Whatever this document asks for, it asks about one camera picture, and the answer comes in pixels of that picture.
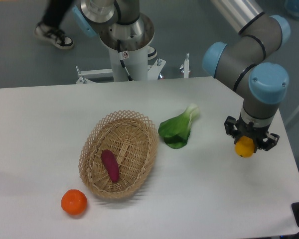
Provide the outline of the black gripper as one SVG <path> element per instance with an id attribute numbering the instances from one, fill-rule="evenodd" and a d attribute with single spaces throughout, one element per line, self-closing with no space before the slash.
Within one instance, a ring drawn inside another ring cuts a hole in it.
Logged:
<path id="1" fill-rule="evenodd" d="M 226 134 L 234 139 L 234 144 L 243 136 L 252 139 L 255 142 L 254 152 L 257 152 L 257 150 L 269 151 L 277 145 L 280 139 L 278 134 L 268 134 L 268 125 L 265 127 L 255 127 L 253 122 L 245 123 L 242 117 L 239 117 L 237 121 L 234 117 L 227 116 L 224 127 Z"/>

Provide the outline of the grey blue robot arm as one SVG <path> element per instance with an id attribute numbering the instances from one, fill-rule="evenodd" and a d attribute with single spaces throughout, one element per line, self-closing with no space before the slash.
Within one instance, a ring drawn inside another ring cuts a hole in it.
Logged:
<path id="1" fill-rule="evenodd" d="M 241 38 L 233 46 L 211 45 L 202 67 L 243 98 L 239 118 L 227 117 L 224 126 L 234 139 L 236 153 L 248 157 L 278 143 L 279 136 L 268 129 L 286 95 L 289 76 L 266 58 L 287 42 L 291 30 L 283 17 L 265 14 L 253 0 L 215 0 L 213 4 Z M 165 61 L 148 64 L 154 27 L 140 12 L 137 0 L 82 0 L 72 12 L 82 31 L 90 37 L 98 35 L 107 47 L 109 73 L 116 82 L 158 79 Z"/>

